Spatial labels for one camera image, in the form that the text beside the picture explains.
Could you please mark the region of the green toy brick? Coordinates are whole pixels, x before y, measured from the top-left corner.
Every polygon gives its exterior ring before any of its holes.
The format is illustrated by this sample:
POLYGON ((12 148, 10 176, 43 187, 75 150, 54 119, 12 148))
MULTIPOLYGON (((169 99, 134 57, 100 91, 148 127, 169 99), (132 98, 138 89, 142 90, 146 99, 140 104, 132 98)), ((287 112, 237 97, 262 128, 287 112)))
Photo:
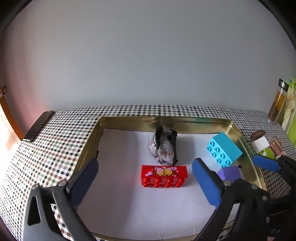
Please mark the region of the green toy brick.
POLYGON ((274 152, 270 147, 263 149, 261 152, 259 152, 259 154, 273 160, 275 159, 274 152))

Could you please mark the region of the clear plastic box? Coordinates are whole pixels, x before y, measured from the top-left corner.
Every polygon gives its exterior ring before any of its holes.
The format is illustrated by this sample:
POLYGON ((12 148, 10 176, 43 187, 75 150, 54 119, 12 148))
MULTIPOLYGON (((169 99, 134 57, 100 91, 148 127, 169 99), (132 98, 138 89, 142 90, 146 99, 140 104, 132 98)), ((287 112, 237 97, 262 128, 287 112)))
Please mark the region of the clear plastic box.
POLYGON ((252 142, 252 148, 255 154, 259 154, 262 150, 269 148, 269 142, 265 136, 262 136, 252 142))

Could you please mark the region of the brown metal card case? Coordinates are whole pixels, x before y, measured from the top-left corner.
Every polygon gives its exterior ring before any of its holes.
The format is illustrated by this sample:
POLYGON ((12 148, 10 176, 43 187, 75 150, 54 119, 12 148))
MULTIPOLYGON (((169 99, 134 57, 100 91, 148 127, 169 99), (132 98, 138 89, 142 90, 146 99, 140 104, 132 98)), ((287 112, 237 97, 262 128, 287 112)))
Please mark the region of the brown metal card case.
POLYGON ((281 141, 278 137, 274 136, 270 142, 270 148, 273 150, 276 157, 280 157, 282 155, 287 155, 285 151, 282 150, 281 141))

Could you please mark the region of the purple toy brick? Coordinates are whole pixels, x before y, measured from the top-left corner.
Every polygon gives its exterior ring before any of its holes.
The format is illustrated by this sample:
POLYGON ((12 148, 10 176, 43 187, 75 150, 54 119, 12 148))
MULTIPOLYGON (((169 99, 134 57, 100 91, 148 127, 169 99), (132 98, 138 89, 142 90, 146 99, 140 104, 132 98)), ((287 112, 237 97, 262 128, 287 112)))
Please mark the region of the purple toy brick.
POLYGON ((221 168, 217 172, 217 175, 220 177, 222 181, 228 180, 232 183, 237 179, 241 179, 240 169, 237 166, 221 168))

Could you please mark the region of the turquoise toy brick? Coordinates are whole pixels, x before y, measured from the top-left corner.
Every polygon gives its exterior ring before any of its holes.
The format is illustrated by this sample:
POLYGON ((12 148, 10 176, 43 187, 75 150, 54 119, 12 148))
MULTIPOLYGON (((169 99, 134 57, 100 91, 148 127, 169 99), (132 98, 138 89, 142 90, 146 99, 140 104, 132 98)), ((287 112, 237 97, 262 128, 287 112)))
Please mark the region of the turquoise toy brick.
POLYGON ((212 137, 207 150, 222 168, 230 167, 242 155, 242 151, 225 133, 212 137))

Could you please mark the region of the red toy brick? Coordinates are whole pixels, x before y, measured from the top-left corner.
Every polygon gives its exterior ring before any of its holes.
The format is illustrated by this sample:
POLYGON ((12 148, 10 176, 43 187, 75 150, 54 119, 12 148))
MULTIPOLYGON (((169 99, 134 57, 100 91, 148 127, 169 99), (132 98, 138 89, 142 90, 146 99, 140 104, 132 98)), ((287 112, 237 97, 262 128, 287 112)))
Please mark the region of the red toy brick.
POLYGON ((144 187, 182 187, 188 178, 186 166, 142 165, 140 179, 144 187))

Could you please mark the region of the black sequin pouch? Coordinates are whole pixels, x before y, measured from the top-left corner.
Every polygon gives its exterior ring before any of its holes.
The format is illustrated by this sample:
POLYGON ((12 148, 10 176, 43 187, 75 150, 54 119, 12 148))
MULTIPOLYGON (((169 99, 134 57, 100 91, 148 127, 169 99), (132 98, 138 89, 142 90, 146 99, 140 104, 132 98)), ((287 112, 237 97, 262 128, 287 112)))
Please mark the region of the black sequin pouch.
POLYGON ((174 129, 158 125, 155 132, 149 137, 149 152, 159 164, 165 166, 177 164, 177 135, 178 133, 174 129))

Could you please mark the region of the green cartoon cloth bag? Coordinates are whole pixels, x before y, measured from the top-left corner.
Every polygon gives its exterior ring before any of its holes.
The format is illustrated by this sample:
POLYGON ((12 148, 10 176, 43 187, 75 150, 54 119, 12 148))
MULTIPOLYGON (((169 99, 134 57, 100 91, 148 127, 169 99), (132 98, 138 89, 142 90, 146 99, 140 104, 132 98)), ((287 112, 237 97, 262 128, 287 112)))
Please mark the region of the green cartoon cloth bag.
POLYGON ((291 78, 288 83, 287 98, 285 102, 285 112, 283 116, 282 128, 292 142, 296 146, 296 80, 291 78))

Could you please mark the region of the glass tea bottle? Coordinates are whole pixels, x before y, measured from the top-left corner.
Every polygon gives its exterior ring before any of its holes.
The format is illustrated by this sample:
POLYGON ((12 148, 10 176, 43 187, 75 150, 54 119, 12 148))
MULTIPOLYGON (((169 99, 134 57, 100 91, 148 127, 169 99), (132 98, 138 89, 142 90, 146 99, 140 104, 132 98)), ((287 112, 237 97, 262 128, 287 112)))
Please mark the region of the glass tea bottle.
POLYGON ((278 119, 288 91, 288 84, 284 82, 282 79, 278 80, 278 86, 279 89, 275 94, 273 104, 267 115, 269 123, 275 123, 278 119))

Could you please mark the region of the checkered tablecloth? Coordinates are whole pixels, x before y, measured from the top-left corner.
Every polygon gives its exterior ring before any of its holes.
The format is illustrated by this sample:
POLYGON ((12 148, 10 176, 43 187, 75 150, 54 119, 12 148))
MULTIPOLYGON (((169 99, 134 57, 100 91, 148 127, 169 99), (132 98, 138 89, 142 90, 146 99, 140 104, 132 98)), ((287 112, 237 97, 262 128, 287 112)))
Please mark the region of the checkered tablecloth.
POLYGON ((257 130, 276 136, 282 149, 295 158, 295 147, 281 126, 267 122, 262 111, 186 105, 121 105, 58 110, 31 143, 22 141, 1 175, 1 219, 17 240, 29 193, 36 183, 53 185, 70 177, 97 121, 106 116, 182 116, 234 121, 247 141, 257 130))

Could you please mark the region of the black phone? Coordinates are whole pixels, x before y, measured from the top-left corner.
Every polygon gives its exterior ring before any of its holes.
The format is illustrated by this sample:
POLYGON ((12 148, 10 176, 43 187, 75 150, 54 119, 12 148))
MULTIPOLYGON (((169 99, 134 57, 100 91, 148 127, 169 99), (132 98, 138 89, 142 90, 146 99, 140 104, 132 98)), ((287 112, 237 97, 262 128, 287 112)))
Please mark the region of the black phone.
POLYGON ((53 110, 43 112, 28 130, 23 140, 32 142, 36 138, 38 133, 42 130, 47 121, 54 115, 54 113, 55 111, 53 110))

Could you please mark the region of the gold metal tin box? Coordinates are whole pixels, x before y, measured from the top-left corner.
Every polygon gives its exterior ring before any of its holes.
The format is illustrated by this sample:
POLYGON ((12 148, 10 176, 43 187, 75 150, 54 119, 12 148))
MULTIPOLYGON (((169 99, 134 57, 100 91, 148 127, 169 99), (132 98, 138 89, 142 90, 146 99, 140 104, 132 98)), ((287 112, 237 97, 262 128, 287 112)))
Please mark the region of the gold metal tin box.
POLYGON ((201 158, 218 172, 207 150, 216 134, 225 133, 242 151, 234 162, 244 180, 265 188, 252 151, 231 120, 180 117, 104 117, 96 124, 87 149, 97 155, 98 174, 78 214, 87 228, 106 240, 191 240, 215 207, 210 205, 192 172, 201 158), (158 126, 177 132, 173 167, 161 166, 149 152, 158 126))

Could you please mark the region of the wooden door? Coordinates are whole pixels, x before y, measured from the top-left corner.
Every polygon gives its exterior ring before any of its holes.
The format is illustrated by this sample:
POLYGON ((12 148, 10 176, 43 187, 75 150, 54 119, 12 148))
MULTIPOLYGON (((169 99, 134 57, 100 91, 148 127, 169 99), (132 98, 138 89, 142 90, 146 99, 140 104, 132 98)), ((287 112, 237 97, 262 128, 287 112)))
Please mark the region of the wooden door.
POLYGON ((13 146, 19 145, 24 137, 21 129, 18 127, 11 111, 8 107, 4 95, 8 92, 7 86, 1 87, 1 123, 4 124, 4 129, 8 133, 5 146, 10 151, 13 146))

